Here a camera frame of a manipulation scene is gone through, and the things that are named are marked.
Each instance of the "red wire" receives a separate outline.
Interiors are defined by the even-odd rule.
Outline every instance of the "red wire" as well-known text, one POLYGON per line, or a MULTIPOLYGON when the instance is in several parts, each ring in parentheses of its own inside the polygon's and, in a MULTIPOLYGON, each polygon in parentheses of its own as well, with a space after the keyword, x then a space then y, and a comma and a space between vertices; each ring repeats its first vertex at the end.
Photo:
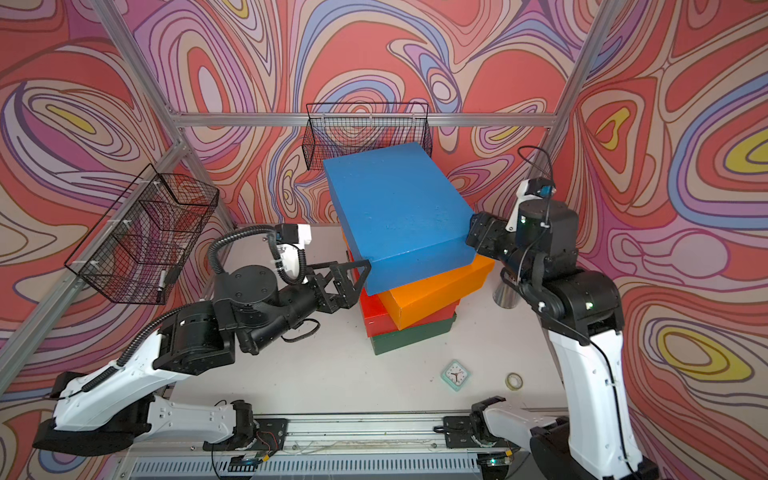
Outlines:
MULTIPOLYGON (((273 451, 271 451, 271 452, 273 452, 273 453, 277 453, 277 448, 278 448, 277 437, 276 437, 276 436, 275 436, 275 434, 274 434, 274 433, 272 433, 272 432, 266 432, 266 433, 269 433, 270 435, 272 435, 272 440, 274 440, 274 441, 275 441, 275 449, 274 449, 273 451)), ((266 445, 266 447, 267 447, 268 449, 270 448, 270 444, 269 444, 269 443, 267 443, 267 442, 265 442, 265 441, 263 441, 263 440, 261 439, 261 437, 259 436, 259 432, 256 432, 256 438, 257 438, 257 439, 259 439, 259 442, 262 442, 264 445, 266 445)), ((269 454, 270 454, 270 450, 267 450, 267 451, 266 451, 266 454, 267 454, 267 455, 269 455, 269 454)))

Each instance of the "cable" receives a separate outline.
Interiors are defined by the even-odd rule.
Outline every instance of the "cable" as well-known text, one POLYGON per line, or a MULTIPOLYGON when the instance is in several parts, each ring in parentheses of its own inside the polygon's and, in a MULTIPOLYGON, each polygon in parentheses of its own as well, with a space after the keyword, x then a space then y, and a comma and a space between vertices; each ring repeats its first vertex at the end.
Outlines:
POLYGON ((603 360, 605 360, 605 365, 608 367, 608 376, 611 377, 611 386, 614 390, 614 403, 616 404, 616 420, 619 425, 619 439, 621 440, 621 452, 624 454, 624 463, 627 464, 627 468, 629 468, 630 473, 637 478, 637 480, 641 480, 640 476, 637 474, 636 471, 632 469, 632 466, 629 464, 629 461, 627 460, 627 446, 624 444, 624 428, 621 426, 621 407, 619 406, 619 393, 616 389, 616 380, 614 378, 614 370, 611 368, 611 362, 608 361, 608 355, 603 352, 603 349, 600 348, 597 343, 593 342, 591 338, 584 335, 581 332, 578 332, 575 329, 572 329, 570 326, 566 325, 565 323, 561 322, 558 319, 554 319, 552 317, 549 317, 551 320, 555 321, 558 325, 563 326, 565 329, 575 333, 576 335, 580 336, 582 339, 587 340, 595 349, 597 349, 598 352, 603 356, 603 360))
POLYGON ((259 439, 259 442, 262 442, 264 445, 266 445, 266 454, 267 454, 267 456, 270 456, 270 455, 272 455, 272 454, 275 454, 275 453, 277 453, 277 450, 278 450, 278 449, 280 449, 280 444, 277 442, 277 437, 276 437, 276 436, 275 436, 275 434, 274 434, 274 433, 272 433, 272 432, 264 432, 264 433, 269 433, 270 435, 272 435, 272 440, 273 440, 273 441, 274 441, 274 443, 275 443, 275 449, 274 449, 274 450, 272 450, 272 449, 271 449, 271 447, 270 447, 270 444, 269 444, 269 443, 267 443, 267 442, 265 442, 265 441, 264 441, 264 440, 261 438, 261 436, 259 436, 259 432, 258 432, 258 431, 256 432, 256 438, 257 438, 257 439, 259 439))
POLYGON ((207 256, 210 269, 213 270, 215 274, 226 273, 226 270, 221 266, 221 262, 219 261, 219 250, 235 240, 262 233, 266 233, 268 237, 272 237, 273 240, 276 239, 275 227, 272 227, 271 225, 253 225, 252 227, 240 228, 234 232, 219 237, 218 240, 214 241, 210 247, 208 247, 207 256))
MULTIPOLYGON (((131 359, 131 357, 136 353, 136 350, 141 346, 142 343, 149 337, 149 335, 158 328, 163 321, 165 321, 166 318, 169 318, 173 315, 176 315, 179 313, 183 308, 188 307, 191 305, 191 303, 188 303, 187 305, 178 306, 172 310, 168 310, 166 313, 163 313, 159 317, 156 317, 151 322, 149 322, 146 326, 144 326, 143 329, 139 330, 139 333, 136 334, 133 340, 131 340, 130 343, 128 343, 128 346, 125 347, 125 350, 123 350, 123 353, 118 358, 117 362, 115 362, 119 367, 124 367, 126 363, 128 363, 128 360, 131 359)), ((95 389, 100 384, 104 383, 108 378, 112 377, 115 373, 119 372, 119 369, 116 369, 113 366, 109 366, 105 371, 99 373, 97 376, 95 376, 90 382, 86 383, 80 388, 80 392, 90 392, 91 390, 95 389)))
POLYGON ((527 159, 526 156, 523 155, 522 152, 520 152, 520 150, 522 150, 523 148, 532 148, 533 150, 538 150, 538 151, 544 153, 544 155, 547 158, 547 164, 549 165, 549 180, 552 180, 552 182, 554 183, 554 178, 553 178, 554 170, 552 168, 552 159, 549 156, 549 152, 547 152, 545 149, 543 149, 541 147, 537 147, 535 145, 522 145, 522 146, 518 147, 518 155, 520 155, 520 158, 522 158, 523 160, 525 160, 527 163, 531 164, 532 166, 536 167, 544 175, 546 175, 547 172, 545 172, 543 168, 539 167, 537 164, 535 164, 532 161, 530 161, 529 159, 527 159))
POLYGON ((316 323, 317 325, 316 325, 316 326, 315 326, 315 328, 313 328, 311 331, 309 331, 309 332, 307 332, 307 333, 303 333, 303 334, 301 334, 301 335, 299 335, 299 336, 295 336, 295 337, 293 337, 292 339, 287 339, 285 336, 281 336, 280 338, 281 338, 281 339, 283 339, 283 341, 284 341, 285 343, 296 343, 296 342, 298 342, 299 340, 304 340, 305 338, 309 338, 309 337, 311 337, 312 335, 314 335, 315 333, 317 333, 317 330, 319 330, 319 329, 320 329, 320 322, 318 322, 318 321, 317 321, 317 320, 315 320, 315 319, 304 319, 304 320, 302 320, 302 322, 299 324, 299 326, 302 326, 302 325, 304 324, 304 322, 314 322, 314 323, 316 323))
POLYGON ((533 247, 536 242, 541 240, 541 238, 544 236, 544 232, 546 230, 542 230, 541 233, 539 233, 538 237, 534 238, 534 240, 525 248, 525 251, 523 252, 523 257, 520 259, 520 265, 518 266, 518 278, 517 278, 517 284, 520 285, 520 275, 523 271, 523 262, 525 262, 525 256, 528 255, 528 251, 533 247))
POLYGON ((214 473, 216 474, 216 478, 221 480, 221 477, 219 476, 219 472, 216 471, 216 462, 214 462, 214 450, 210 450, 210 465, 214 467, 214 473))
POLYGON ((224 267, 221 266, 221 262, 219 261, 219 250, 224 248, 224 246, 241 238, 250 237, 251 235, 260 235, 263 233, 266 234, 266 239, 270 245, 270 252, 272 253, 272 258, 275 260, 275 269, 277 270, 278 275, 280 275, 280 278, 283 279, 283 282, 287 283, 288 285, 300 285, 306 276, 306 254, 304 253, 304 250, 296 248, 298 250, 299 256, 299 274, 296 275, 296 278, 291 278, 283 268, 283 261, 280 258, 280 252, 277 249, 277 231, 275 230, 275 227, 271 225, 253 225, 252 227, 241 228, 239 230, 235 230, 232 233, 223 235, 218 240, 213 242, 210 247, 208 247, 207 254, 208 264, 210 265, 212 271, 217 275, 227 272, 224 267))
POLYGON ((277 249, 277 238, 274 235, 269 235, 266 239, 270 245, 272 258, 275 260, 275 269, 277 270, 277 274, 280 275, 280 278, 283 279, 283 282, 288 285, 300 285, 306 276, 306 253, 304 250, 296 247, 296 245, 288 243, 288 245, 296 248, 296 254, 299 256, 299 273, 296 275, 296 278, 291 278, 285 271, 285 267, 283 267, 283 259, 280 257, 280 251, 277 249))
POLYGON ((537 147, 535 145, 522 145, 522 146, 518 147, 518 155, 520 155, 520 158, 522 158, 523 160, 525 160, 527 163, 531 164, 532 166, 538 168, 540 170, 540 172, 542 172, 544 175, 547 174, 547 172, 545 172, 544 169, 540 168, 537 164, 533 163, 532 161, 527 159, 525 157, 525 155, 523 155, 523 153, 521 152, 521 150, 523 148, 531 148, 533 150, 538 150, 538 151, 542 152, 544 154, 544 156, 546 157, 546 159, 547 159, 547 165, 549 166, 549 180, 550 180, 550 182, 552 182, 552 190, 553 190, 549 195, 547 195, 547 213, 544 215, 544 225, 545 225, 545 228, 549 228, 549 206, 550 206, 550 204, 552 202, 552 196, 554 195, 554 167, 552 167, 552 159, 549 156, 549 152, 547 152, 545 149, 543 149, 541 147, 537 147))

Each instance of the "blue box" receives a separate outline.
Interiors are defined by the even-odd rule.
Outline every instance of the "blue box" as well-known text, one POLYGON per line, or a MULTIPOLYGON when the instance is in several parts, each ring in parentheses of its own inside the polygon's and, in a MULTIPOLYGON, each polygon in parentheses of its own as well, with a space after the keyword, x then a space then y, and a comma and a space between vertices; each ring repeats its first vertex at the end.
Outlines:
POLYGON ((371 262, 369 295, 467 266, 474 213, 419 144, 323 162, 355 259, 371 262))

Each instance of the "red box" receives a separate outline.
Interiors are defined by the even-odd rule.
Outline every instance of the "red box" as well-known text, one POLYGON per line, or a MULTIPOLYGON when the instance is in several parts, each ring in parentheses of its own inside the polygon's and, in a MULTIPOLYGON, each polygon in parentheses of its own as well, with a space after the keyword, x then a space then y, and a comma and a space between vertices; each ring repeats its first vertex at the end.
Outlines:
MULTIPOLYGON (((450 305, 441 308, 432 315, 426 316, 419 320, 413 326, 426 325, 427 323, 439 322, 441 320, 449 319, 456 311, 458 302, 451 303, 450 305)), ((386 312, 384 304, 379 298, 374 296, 368 296, 365 289, 360 293, 360 306, 362 307, 362 318, 366 323, 366 332, 368 337, 384 335, 385 333, 398 332, 397 325, 392 321, 392 317, 386 312)))

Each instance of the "metal bar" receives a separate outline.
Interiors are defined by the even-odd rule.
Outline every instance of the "metal bar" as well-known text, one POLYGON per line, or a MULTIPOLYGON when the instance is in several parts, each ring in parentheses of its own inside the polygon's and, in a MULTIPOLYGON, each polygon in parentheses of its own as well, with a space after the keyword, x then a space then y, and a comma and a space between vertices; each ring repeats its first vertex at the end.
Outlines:
MULTIPOLYGON (((587 81, 592 65, 598 58, 601 48, 605 43, 605 39, 608 36, 608 32, 611 30, 611 26, 614 23, 616 15, 624 6, 625 0, 606 0, 600 4, 598 13, 594 17, 594 22, 589 29, 587 38, 584 40, 584 46, 579 51, 578 58, 574 65, 574 69, 568 80, 565 82, 565 88, 560 96, 558 107, 555 109, 555 120, 552 128, 545 135, 544 140, 541 142, 541 147, 547 152, 553 152, 554 147, 558 144, 559 139, 565 133, 565 128, 568 126, 568 119, 571 116, 578 95, 581 93, 581 89, 584 87, 584 83, 587 81)), ((543 167, 544 161, 542 155, 536 155, 536 164, 539 167, 543 167)))
MULTIPOLYGON (((184 129, 174 123, 174 119, 171 117, 173 108, 171 108, 170 102, 163 95, 160 85, 157 83, 154 75, 152 75, 152 70, 141 54, 141 50, 131 34, 131 30, 128 29, 123 16, 120 15, 117 7, 114 6, 114 2, 112 0, 93 0, 92 4, 101 20, 101 24, 125 60, 128 73, 144 90, 160 123, 168 131, 171 138, 180 141, 187 149, 187 166, 192 174, 198 180, 213 184, 208 170, 206 170, 203 162, 200 161, 197 152, 190 146, 189 140, 184 134, 184 129)), ((229 209, 223 204, 219 204, 216 212, 219 214, 219 218, 227 228, 227 231, 234 230, 229 209)))
MULTIPOLYGON (((410 114, 344 114, 361 118, 410 118, 410 114)), ((307 114, 187 114, 170 116, 178 127, 304 127, 307 114)), ((554 114, 429 114, 433 127, 552 127, 554 114)))
POLYGON ((157 84, 155 77, 150 73, 149 65, 147 65, 144 56, 141 54, 134 36, 123 21, 122 15, 115 8, 114 2, 112 0, 93 0, 91 4, 114 46, 125 60, 128 74, 133 81, 141 86, 141 90, 147 95, 150 105, 155 110, 157 119, 163 125, 168 135, 174 140, 178 139, 179 134, 176 126, 168 115, 172 110, 170 103, 161 93, 160 85, 157 84))
MULTIPOLYGON (((182 151, 183 147, 180 144, 175 144, 171 147, 157 162, 155 167, 157 171, 168 172, 173 170, 179 161, 182 151)), ((115 211, 112 219, 121 218, 146 187, 147 184, 138 184, 123 204, 115 211)), ((78 259, 91 258, 91 255, 104 242, 104 239, 115 225, 115 222, 108 223, 104 231, 99 234, 99 237, 91 241, 83 249, 83 253, 78 259)), ((0 365, 3 366, 0 369, 0 395, 11 385, 18 373, 26 365, 29 357, 37 351, 45 337, 48 336, 84 286, 83 280, 80 280, 74 273, 65 269, 61 278, 45 298, 38 303, 22 325, 11 334, 11 337, 8 338, 8 341, 0 349, 0 365)))
MULTIPOLYGON (((442 424, 445 415, 467 412, 401 412, 319 415, 256 415, 258 418, 288 419, 285 432, 286 453, 322 451, 345 453, 447 452, 445 436, 432 428, 442 424)), ((129 456, 202 455, 202 442, 186 439, 157 439, 135 443, 129 456)), ((505 448, 462 449, 464 452, 498 452, 505 448)))

